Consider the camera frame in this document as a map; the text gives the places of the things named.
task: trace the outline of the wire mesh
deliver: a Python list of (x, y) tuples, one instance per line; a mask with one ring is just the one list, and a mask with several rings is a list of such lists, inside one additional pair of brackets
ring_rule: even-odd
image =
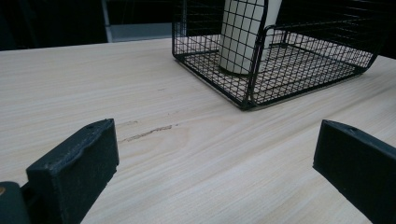
[[(266, 27), (268, 0), (178, 1), (173, 54), (240, 108), (263, 108), (361, 75), (394, 21), (385, 0), (297, 1), (315, 12), (298, 17), (292, 1), (283, 0), (277, 23)], [(338, 10), (329, 12), (332, 7)], [(245, 42), (241, 48), (232, 41)]]

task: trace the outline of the wood grain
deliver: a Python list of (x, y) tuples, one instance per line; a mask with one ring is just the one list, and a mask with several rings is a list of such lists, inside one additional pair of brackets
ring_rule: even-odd
[(396, 146), (396, 63), (242, 112), (171, 40), (0, 52), (0, 180), (114, 118), (120, 166), (83, 223), (369, 223), (312, 168), (323, 119)]

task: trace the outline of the crack in wood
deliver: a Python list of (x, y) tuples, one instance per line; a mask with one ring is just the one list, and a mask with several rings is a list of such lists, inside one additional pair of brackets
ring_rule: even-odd
[(147, 135), (149, 135), (151, 133), (156, 133), (156, 132), (160, 132), (160, 131), (164, 131), (164, 130), (169, 130), (171, 128), (172, 128), (172, 125), (164, 126), (164, 127), (161, 127), (161, 128), (156, 128), (156, 129), (153, 129), (153, 130), (151, 130), (149, 132), (146, 132), (146, 133), (140, 133), (140, 134), (137, 134), (135, 136), (132, 136), (132, 137), (129, 137), (129, 138), (125, 138), (125, 139), (119, 141), (119, 143), (131, 142), (131, 141), (133, 141), (135, 139), (139, 139), (139, 138), (147, 136)]

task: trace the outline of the white cup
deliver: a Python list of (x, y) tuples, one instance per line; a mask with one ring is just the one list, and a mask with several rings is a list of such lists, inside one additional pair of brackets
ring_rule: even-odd
[[(264, 27), (276, 23), (282, 0), (269, 0)], [(227, 73), (247, 75), (259, 32), (264, 0), (226, 0), (219, 43), (219, 67)]]

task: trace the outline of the wooden table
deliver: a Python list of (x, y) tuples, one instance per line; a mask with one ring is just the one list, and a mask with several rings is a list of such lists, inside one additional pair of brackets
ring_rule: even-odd
[(83, 223), (367, 223), (312, 168), (331, 119), (396, 146), (396, 61), (242, 112), (173, 58), (171, 40), (0, 52), (0, 180), (82, 126), (116, 121), (120, 166)]

